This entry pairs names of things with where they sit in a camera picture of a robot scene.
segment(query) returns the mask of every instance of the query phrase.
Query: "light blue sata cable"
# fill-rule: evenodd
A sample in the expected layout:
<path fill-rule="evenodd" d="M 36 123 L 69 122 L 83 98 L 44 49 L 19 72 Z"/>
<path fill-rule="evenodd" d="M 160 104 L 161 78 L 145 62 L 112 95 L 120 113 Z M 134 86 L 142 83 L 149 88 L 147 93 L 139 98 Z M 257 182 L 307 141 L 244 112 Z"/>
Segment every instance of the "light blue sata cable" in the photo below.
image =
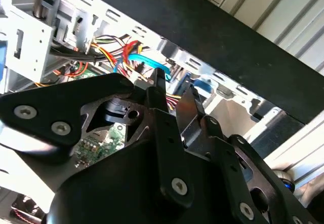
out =
<path fill-rule="evenodd" d="M 165 72 L 166 79 L 167 80 L 170 80 L 170 78 L 171 78 L 171 76 L 170 76 L 170 74 L 171 74 L 170 73 L 170 69 L 168 67 L 166 67 L 166 66 L 162 65 L 161 63 L 156 62 L 156 61 L 154 61 L 154 60 L 152 60 L 150 58 L 147 58 L 147 57 L 145 57 L 143 55 L 139 55 L 139 54 L 130 54 L 128 56 L 128 59 L 130 61 L 144 62 L 146 65 L 148 65 L 148 66 L 150 66 L 150 67 L 152 67 L 154 69 L 155 68 L 160 68 L 160 69 L 162 69 Z"/>

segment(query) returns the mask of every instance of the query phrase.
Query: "screw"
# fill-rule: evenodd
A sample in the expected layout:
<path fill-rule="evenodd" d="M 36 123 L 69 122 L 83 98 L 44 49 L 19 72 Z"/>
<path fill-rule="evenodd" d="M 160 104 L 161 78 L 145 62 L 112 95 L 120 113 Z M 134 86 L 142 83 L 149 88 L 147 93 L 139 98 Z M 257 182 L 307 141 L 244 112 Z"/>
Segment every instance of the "screw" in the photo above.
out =
<path fill-rule="evenodd" d="M 177 192 L 179 195 L 185 195 L 188 192 L 186 183 L 180 178 L 175 177 L 172 180 L 171 185 L 173 190 Z"/>
<path fill-rule="evenodd" d="M 32 119 L 37 115 L 37 111 L 28 105 L 20 105 L 14 109 L 14 114 L 21 119 Z"/>
<path fill-rule="evenodd" d="M 295 215 L 293 216 L 293 220 L 296 224 L 303 224 L 301 220 L 299 220 L 298 217 L 296 217 Z"/>
<path fill-rule="evenodd" d="M 239 205 L 239 209 L 241 210 L 242 214 L 249 220 L 253 220 L 254 219 L 254 213 L 251 209 L 251 207 L 244 202 L 241 202 Z"/>
<path fill-rule="evenodd" d="M 71 132 L 71 127 L 68 123 L 58 121 L 52 124 L 52 131 L 59 136 L 66 136 Z"/>
<path fill-rule="evenodd" d="M 210 118 L 211 123 L 217 124 L 217 121 L 214 118 Z"/>
<path fill-rule="evenodd" d="M 244 141 L 242 141 L 242 139 L 239 137 L 237 138 L 237 141 L 240 142 L 241 144 L 244 144 Z"/>

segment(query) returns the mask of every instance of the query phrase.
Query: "orange wire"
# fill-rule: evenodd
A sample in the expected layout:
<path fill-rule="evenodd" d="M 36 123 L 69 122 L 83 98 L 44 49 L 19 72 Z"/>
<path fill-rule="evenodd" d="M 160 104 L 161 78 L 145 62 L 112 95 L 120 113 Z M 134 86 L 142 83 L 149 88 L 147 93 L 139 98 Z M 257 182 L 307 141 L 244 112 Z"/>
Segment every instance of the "orange wire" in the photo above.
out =
<path fill-rule="evenodd" d="M 79 63 L 80 63 L 79 68 L 76 70 L 75 73 L 73 73 L 73 74 L 65 74 L 65 76 L 74 76 L 74 75 L 80 73 L 80 71 L 82 70 L 82 67 L 83 67 L 83 63 L 81 61 Z"/>
<path fill-rule="evenodd" d="M 80 72 L 79 74 L 71 75 L 71 77 L 76 77 L 76 76 L 82 75 L 86 71 L 87 68 L 88 68 L 88 62 L 86 63 L 86 65 L 85 65 L 84 69 L 82 70 L 82 72 Z"/>

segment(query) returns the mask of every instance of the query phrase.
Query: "wire bundle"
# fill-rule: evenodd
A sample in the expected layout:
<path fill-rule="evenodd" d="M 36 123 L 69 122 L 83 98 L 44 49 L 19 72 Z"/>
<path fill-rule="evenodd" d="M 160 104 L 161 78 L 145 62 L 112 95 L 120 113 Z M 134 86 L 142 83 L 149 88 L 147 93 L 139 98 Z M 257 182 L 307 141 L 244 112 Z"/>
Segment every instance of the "wire bundle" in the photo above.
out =
<path fill-rule="evenodd" d="M 167 94 L 167 105 L 172 111 L 175 110 L 180 98 L 178 95 Z"/>

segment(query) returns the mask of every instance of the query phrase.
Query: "black mounting arm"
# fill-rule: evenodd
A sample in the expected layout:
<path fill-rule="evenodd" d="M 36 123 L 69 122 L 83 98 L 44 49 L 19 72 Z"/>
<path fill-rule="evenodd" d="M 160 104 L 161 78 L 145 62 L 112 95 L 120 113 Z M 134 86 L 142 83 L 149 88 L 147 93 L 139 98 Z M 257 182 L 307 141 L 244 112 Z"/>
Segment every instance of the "black mounting arm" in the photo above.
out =
<path fill-rule="evenodd" d="M 316 223 L 245 139 L 224 138 L 194 88 L 169 114 L 164 77 L 156 69 L 147 90 L 110 74 L 0 98 L 0 142 L 42 161 L 127 125 L 126 147 L 69 178 L 47 223 Z"/>

